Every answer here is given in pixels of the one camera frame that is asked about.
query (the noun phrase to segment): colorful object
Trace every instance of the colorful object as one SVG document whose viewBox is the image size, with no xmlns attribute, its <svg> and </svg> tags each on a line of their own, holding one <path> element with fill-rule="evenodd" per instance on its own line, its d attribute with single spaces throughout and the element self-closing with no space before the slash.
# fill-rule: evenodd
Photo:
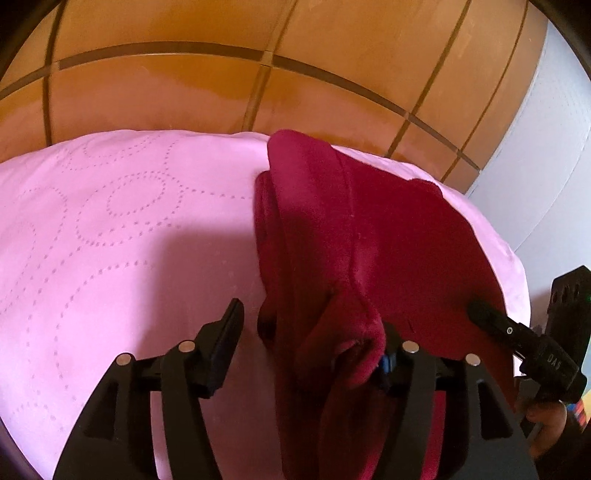
<svg viewBox="0 0 591 480">
<path fill-rule="evenodd" d="M 581 429 L 583 430 L 589 422 L 583 399 L 579 400 L 577 403 L 571 403 L 567 405 L 566 408 L 568 411 L 573 412 L 574 418 L 576 418 L 578 424 L 581 425 Z"/>
</svg>

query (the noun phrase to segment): black clamp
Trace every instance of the black clamp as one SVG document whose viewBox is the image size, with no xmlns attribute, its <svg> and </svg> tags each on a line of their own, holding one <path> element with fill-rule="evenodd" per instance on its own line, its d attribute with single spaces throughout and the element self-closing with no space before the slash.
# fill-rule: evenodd
<svg viewBox="0 0 591 480">
<path fill-rule="evenodd" d="M 576 403 L 583 395 L 587 377 L 551 336 L 538 336 L 522 323 L 511 320 L 482 300 L 468 306 L 468 317 L 499 343 L 523 360 L 519 370 L 540 384 L 540 401 Z"/>
<path fill-rule="evenodd" d="M 400 403 L 373 480 L 421 478 L 436 391 L 446 393 L 437 478 L 538 479 L 513 412 L 477 355 L 435 357 L 384 328 L 386 351 L 372 381 Z"/>
<path fill-rule="evenodd" d="M 221 480 L 199 399 L 222 386 L 243 324 L 244 306 L 233 299 L 221 320 L 165 355 L 139 361 L 118 355 L 74 425 L 54 480 L 157 480 L 151 391 L 162 392 L 174 479 Z"/>
</svg>

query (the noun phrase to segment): tile grout line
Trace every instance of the tile grout line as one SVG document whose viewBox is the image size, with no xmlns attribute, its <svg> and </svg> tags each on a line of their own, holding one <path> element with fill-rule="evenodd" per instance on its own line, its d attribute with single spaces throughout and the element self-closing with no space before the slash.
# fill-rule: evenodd
<svg viewBox="0 0 591 480">
<path fill-rule="evenodd" d="M 291 3 L 287 5 L 281 12 L 280 18 L 275 25 L 275 28 L 271 32 L 271 38 L 263 56 L 261 59 L 261 65 L 259 71 L 256 74 L 254 85 L 252 86 L 251 95 L 248 99 L 248 104 L 244 112 L 244 119 L 242 121 L 242 131 L 252 131 L 254 126 L 258 109 L 261 106 L 262 97 L 267 88 L 269 77 L 271 76 L 273 56 L 275 51 L 285 34 L 287 24 L 289 23 L 291 16 L 296 9 L 298 0 L 291 0 Z"/>
<path fill-rule="evenodd" d="M 452 162 L 452 164 L 449 166 L 449 168 L 447 169 L 447 171 L 443 174 L 443 177 L 441 177 L 441 183 L 445 183 L 445 181 L 447 180 L 448 176 L 450 175 L 450 173 L 452 172 L 452 170 L 454 168 L 456 168 L 456 165 L 458 163 L 460 163 L 460 155 L 458 155 L 456 157 L 456 159 Z"/>
<path fill-rule="evenodd" d="M 499 78 L 499 81 L 496 84 L 495 89 L 493 90 L 492 94 L 491 94 L 491 98 L 488 100 L 488 103 L 485 105 L 480 117 L 478 118 L 478 120 L 476 121 L 476 124 L 474 125 L 474 128 L 472 129 L 472 131 L 470 132 L 470 134 L 468 135 L 468 138 L 466 139 L 466 141 L 464 142 L 464 144 L 461 147 L 461 152 L 464 151 L 464 149 L 466 148 L 466 146 L 468 145 L 468 143 L 470 143 L 470 140 L 472 139 L 472 137 L 474 136 L 474 133 L 476 132 L 476 130 L 478 129 L 478 126 L 480 125 L 480 123 L 482 123 L 482 120 L 484 119 L 488 109 L 491 107 L 493 100 L 495 99 L 495 96 L 497 94 L 497 92 L 499 91 L 499 89 L 501 88 L 501 83 L 503 82 L 503 80 L 505 79 L 505 76 L 509 70 L 509 66 L 511 65 L 511 61 L 513 61 L 513 56 L 515 56 L 515 52 L 517 50 L 517 45 L 521 39 L 521 35 L 523 33 L 523 27 L 525 25 L 525 19 L 527 17 L 527 12 L 528 12 L 528 7 L 529 7 L 529 1 L 525 2 L 525 7 L 524 7 L 524 11 L 523 11 L 523 16 L 521 17 L 521 24 L 519 25 L 519 29 L 517 31 L 517 37 L 515 38 L 515 43 L 513 45 L 513 48 L 511 49 L 511 52 L 509 53 L 509 57 L 507 58 L 507 63 L 505 65 L 505 68 L 503 69 L 503 72 L 501 73 L 501 78 Z M 450 167 L 447 169 L 447 171 L 443 174 L 443 177 L 441 177 L 441 181 L 444 182 L 445 180 L 447 180 L 448 176 L 451 175 L 452 170 L 456 167 L 456 165 L 458 164 L 458 162 L 460 161 L 460 157 L 458 156 L 454 162 L 450 165 Z M 469 164 L 471 164 L 470 166 L 472 168 L 474 168 L 475 170 L 478 171 L 478 174 L 480 174 L 480 172 L 482 171 L 482 169 L 476 165 L 473 162 L 468 162 Z"/>
<path fill-rule="evenodd" d="M 433 68 L 433 71 L 431 72 L 431 76 L 427 80 L 427 83 L 425 84 L 425 87 L 423 88 L 421 95 L 419 95 L 417 102 L 415 103 L 415 105 L 413 107 L 413 110 L 410 112 L 411 115 L 416 116 L 418 110 L 423 105 L 423 102 L 425 101 L 425 98 L 427 97 L 429 90 L 433 86 L 433 83 L 435 83 L 435 79 L 439 75 L 439 72 L 440 72 L 441 68 L 443 67 L 443 64 L 447 60 L 447 57 L 453 47 L 453 44 L 455 43 L 457 36 L 460 33 L 460 29 L 464 23 L 464 20 L 466 19 L 466 16 L 468 14 L 468 10 L 470 9 L 471 4 L 472 4 L 472 0 L 466 0 L 466 3 L 464 4 L 464 8 L 462 9 L 462 12 L 460 13 L 460 17 L 457 19 L 456 26 L 452 30 L 452 33 L 447 41 L 447 44 L 445 45 L 445 48 L 441 52 L 439 60 L 435 64 L 435 67 Z M 408 129 L 409 126 L 410 126 L 410 122 L 409 122 L 409 120 L 406 119 L 404 121 L 404 124 L 402 125 L 402 127 L 398 131 L 398 134 L 396 135 L 396 137 L 392 141 L 390 148 L 388 149 L 388 151 L 384 155 L 385 157 L 392 158 L 394 151 L 398 147 L 398 144 L 401 142 L 402 137 L 406 133 L 406 130 Z"/>
<path fill-rule="evenodd" d="M 66 8 L 67 0 L 63 0 L 58 5 L 58 11 L 56 13 L 56 18 L 54 19 L 54 23 L 52 26 L 52 31 L 50 33 L 50 38 L 48 41 L 48 47 L 46 52 L 46 65 L 25 77 L 17 80 L 13 84 L 7 86 L 5 89 L 0 90 L 0 99 L 10 95 L 14 91 L 22 88 L 29 83 L 43 78 L 43 117 L 44 117 L 44 127 L 46 131 L 46 143 L 47 145 L 51 145 L 53 143 L 52 138 L 52 131 L 51 131 L 51 120 L 50 120 L 50 99 L 49 99 L 49 80 L 53 73 L 59 70 L 65 70 L 74 66 L 82 65 L 85 63 L 90 63 L 92 61 L 103 60 L 114 58 L 118 56 L 131 56 L 131 55 L 142 55 L 142 54 L 152 54 L 152 53 L 195 53 L 195 54 L 210 54 L 215 56 L 226 56 L 232 57 L 237 59 L 245 59 L 245 60 L 254 60 L 259 61 L 260 68 L 257 76 L 255 78 L 255 82 L 253 85 L 253 90 L 251 92 L 251 97 L 249 99 L 249 103 L 247 105 L 247 109 L 245 112 L 245 118 L 243 121 L 243 130 L 251 130 L 252 125 L 254 124 L 254 120 L 256 117 L 256 113 L 258 111 L 258 107 L 261 103 L 262 96 L 264 94 L 265 87 L 267 85 L 271 69 L 272 67 L 279 67 L 282 69 L 294 71 L 299 74 L 303 74 L 305 76 L 309 76 L 315 78 L 317 80 L 330 83 L 337 87 L 343 88 L 348 90 L 356 95 L 359 95 L 373 103 L 377 103 L 378 105 L 401 115 L 404 118 L 404 123 L 401 129 L 398 132 L 397 136 L 402 137 L 410 124 L 414 124 L 420 129 L 422 129 L 425 133 L 431 135 L 433 138 L 444 144 L 446 147 L 454 151 L 459 158 L 464 158 L 470 165 L 474 166 L 475 164 L 472 162 L 471 159 L 467 158 L 467 156 L 458 149 L 455 145 L 453 145 L 447 138 L 442 136 L 439 132 L 433 129 L 430 125 L 425 124 L 419 118 L 417 118 L 413 113 L 406 111 L 399 105 L 381 97 L 380 95 L 368 90 L 367 88 L 362 87 L 361 85 L 357 85 L 350 80 L 345 78 L 339 77 L 335 74 L 327 72 L 325 70 L 319 69 L 317 67 L 313 67 L 311 65 L 299 62 L 297 60 L 288 59 L 286 57 L 281 57 L 275 55 L 275 50 L 279 46 L 281 42 L 281 38 L 284 35 L 291 15 L 295 10 L 298 0 L 292 0 L 291 4 L 286 7 L 286 9 L 282 12 L 280 21 L 278 21 L 277 26 L 273 30 L 271 34 L 271 39 L 269 40 L 269 44 L 265 51 L 260 50 L 253 50 L 251 48 L 245 47 L 232 47 L 232 46 L 224 46 L 221 44 L 210 44 L 207 42 L 182 42 L 182 41 L 163 41 L 163 42 L 140 42 L 140 43 L 131 43 L 131 44 L 124 44 L 119 46 L 112 46 L 112 47 L 105 47 L 99 48 L 96 50 L 91 50 L 88 52 L 83 52 L 80 54 L 75 54 L 70 57 L 66 57 L 62 60 L 53 60 L 54 56 L 54 49 L 55 43 L 57 39 L 57 33 L 59 30 L 59 26 L 61 24 L 61 19 L 63 16 L 63 12 Z M 420 108 L 421 103 L 423 102 L 424 98 L 426 97 L 430 86 L 433 84 L 437 73 L 441 69 L 443 65 L 443 61 L 449 54 L 449 50 L 457 37 L 457 32 L 461 27 L 461 23 L 463 23 L 463 19 L 466 16 L 467 10 L 472 0 L 467 0 L 467 3 L 462 11 L 462 15 L 450 36 L 448 41 L 448 45 L 444 49 L 434 72 L 431 74 L 430 80 L 427 82 L 426 88 L 423 90 L 419 101 L 415 105 L 413 112 L 417 111 Z"/>
<path fill-rule="evenodd" d="M 48 74 L 43 77 L 43 91 L 41 94 L 41 100 L 43 105 L 43 127 L 45 130 L 45 143 L 46 146 L 53 145 L 53 139 L 51 134 L 51 118 L 49 112 L 49 78 L 52 73 L 53 54 L 56 46 L 57 32 L 60 28 L 61 18 L 64 10 L 66 9 L 67 0 L 61 0 L 57 7 L 56 17 L 53 19 L 53 25 L 51 26 L 51 32 L 49 39 L 47 40 L 47 50 L 45 54 L 45 67 L 48 68 Z"/>
<path fill-rule="evenodd" d="M 505 68 L 503 69 L 503 72 L 501 73 L 501 78 L 499 79 L 499 82 L 496 84 L 496 87 L 495 87 L 495 89 L 493 90 L 493 92 L 491 94 L 491 98 L 488 100 L 488 103 L 484 107 L 484 110 L 482 111 L 480 117 L 476 121 L 476 125 L 474 125 L 474 128 L 470 132 L 470 135 L 468 135 L 468 138 L 466 139 L 466 141 L 462 145 L 462 148 L 461 148 L 462 151 L 466 148 L 466 146 L 468 145 L 468 143 L 470 143 L 470 140 L 474 136 L 474 133 L 478 129 L 480 123 L 482 123 L 482 120 L 484 119 L 484 117 L 485 117 L 488 109 L 491 107 L 492 102 L 494 101 L 497 92 L 501 88 L 501 83 L 503 82 L 503 80 L 505 79 L 505 76 L 506 76 L 507 72 L 509 71 L 509 67 L 511 66 L 511 62 L 513 61 L 513 57 L 515 56 L 515 52 L 517 50 L 517 45 L 519 44 L 519 41 L 521 39 L 521 35 L 523 34 L 523 28 L 524 28 L 524 25 L 525 25 L 525 19 L 527 17 L 527 12 L 529 10 L 528 9 L 529 4 L 530 4 L 529 1 L 526 1 L 525 2 L 525 8 L 524 8 L 524 12 L 523 12 L 523 17 L 521 18 L 521 25 L 519 26 L 519 30 L 517 31 L 517 37 L 515 39 L 515 44 L 513 45 L 513 48 L 511 50 L 511 53 L 509 53 L 509 58 L 507 59 L 507 63 L 505 65 Z"/>
</svg>

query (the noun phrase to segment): black mount bracket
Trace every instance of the black mount bracket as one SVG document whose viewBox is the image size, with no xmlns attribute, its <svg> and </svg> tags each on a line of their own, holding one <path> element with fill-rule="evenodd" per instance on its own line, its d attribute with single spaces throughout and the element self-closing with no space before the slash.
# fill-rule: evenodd
<svg viewBox="0 0 591 480">
<path fill-rule="evenodd" d="M 150 392 L 162 392 L 164 433 L 175 480 L 221 480 L 200 398 L 223 385 L 244 324 L 233 299 L 221 320 L 165 355 L 122 353 L 86 403 L 66 442 L 54 480 L 157 480 Z"/>
<path fill-rule="evenodd" d="M 537 480 L 525 437 L 495 380 L 472 353 L 439 358 L 385 324 L 387 347 L 373 381 L 401 400 L 373 480 L 419 480 L 436 391 L 446 393 L 437 479 Z"/>
</svg>

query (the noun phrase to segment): white wall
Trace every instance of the white wall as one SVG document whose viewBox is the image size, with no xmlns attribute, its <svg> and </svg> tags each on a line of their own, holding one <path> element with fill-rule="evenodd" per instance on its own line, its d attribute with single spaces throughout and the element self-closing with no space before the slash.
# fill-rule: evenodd
<svg viewBox="0 0 591 480">
<path fill-rule="evenodd" d="M 523 262 L 533 325 L 555 277 L 591 268 L 590 129 L 591 81 L 550 24 L 530 90 L 468 192 Z"/>
</svg>

